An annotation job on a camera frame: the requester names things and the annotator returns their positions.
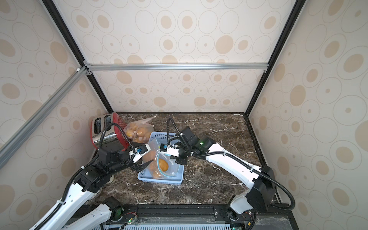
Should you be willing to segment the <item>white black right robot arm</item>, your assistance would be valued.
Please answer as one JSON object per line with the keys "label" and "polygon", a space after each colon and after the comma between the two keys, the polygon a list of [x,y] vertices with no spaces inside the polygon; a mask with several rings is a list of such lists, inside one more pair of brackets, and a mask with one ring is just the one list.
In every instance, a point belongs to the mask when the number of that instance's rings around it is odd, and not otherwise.
{"label": "white black right robot arm", "polygon": [[[273,170],[270,167],[264,166],[261,168],[248,163],[225,150],[208,136],[199,139],[188,126],[179,130],[172,117],[167,118],[167,126],[175,128],[178,142],[171,144],[172,139],[168,138],[166,153],[177,164],[186,165],[189,157],[205,160],[220,166],[237,177],[246,186],[247,190],[235,195],[228,204],[227,213],[231,218],[236,219],[239,215],[251,209],[267,211],[270,207],[273,207],[290,211],[295,208],[296,201],[293,195],[275,180]],[[272,203],[277,188],[280,188],[288,196],[290,200],[288,206]]]}

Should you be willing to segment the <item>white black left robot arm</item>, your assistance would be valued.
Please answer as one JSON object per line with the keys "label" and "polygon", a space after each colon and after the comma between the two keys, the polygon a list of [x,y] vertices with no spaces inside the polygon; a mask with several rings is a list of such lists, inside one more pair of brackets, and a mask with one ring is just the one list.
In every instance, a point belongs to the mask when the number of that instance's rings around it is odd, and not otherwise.
{"label": "white black left robot arm", "polygon": [[[103,144],[106,132],[112,126],[122,134],[128,147],[118,148],[116,151],[107,151]],[[61,199],[43,216],[32,230],[60,230],[78,209],[91,199],[107,182],[113,174],[131,168],[141,171],[137,162],[152,150],[148,144],[132,143],[117,123],[110,123],[102,131],[97,147],[97,154],[86,165],[82,166],[69,180]]]}

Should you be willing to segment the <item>clear zipper bag blue strip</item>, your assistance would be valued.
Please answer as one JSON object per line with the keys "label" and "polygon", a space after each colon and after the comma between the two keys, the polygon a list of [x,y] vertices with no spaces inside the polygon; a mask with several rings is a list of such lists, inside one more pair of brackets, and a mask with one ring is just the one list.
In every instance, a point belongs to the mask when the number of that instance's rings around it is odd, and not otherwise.
{"label": "clear zipper bag blue strip", "polygon": [[143,162],[149,163],[148,172],[153,179],[172,179],[177,176],[179,165],[176,164],[169,156],[160,152],[160,143],[157,139],[153,139],[148,143],[150,151],[143,156]]}

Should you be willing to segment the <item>clear zipper bag pink strip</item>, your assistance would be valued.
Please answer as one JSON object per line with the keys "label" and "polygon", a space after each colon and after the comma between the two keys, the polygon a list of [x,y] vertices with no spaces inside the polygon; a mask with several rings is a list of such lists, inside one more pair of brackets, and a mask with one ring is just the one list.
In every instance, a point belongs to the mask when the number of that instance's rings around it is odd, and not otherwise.
{"label": "clear zipper bag pink strip", "polygon": [[154,129],[154,125],[151,124],[151,121],[154,119],[154,117],[150,117],[150,118],[146,118],[146,119],[142,119],[142,120],[138,120],[138,121],[134,121],[134,122],[130,122],[127,124],[127,126],[123,129],[124,132],[126,132],[127,129],[133,129],[133,130],[137,130],[138,128],[141,127],[145,127],[145,128],[153,128]]}
{"label": "clear zipper bag pink strip", "polygon": [[147,144],[150,139],[151,133],[154,131],[153,128],[141,127],[137,130],[127,129],[125,134],[128,136],[131,142]]}

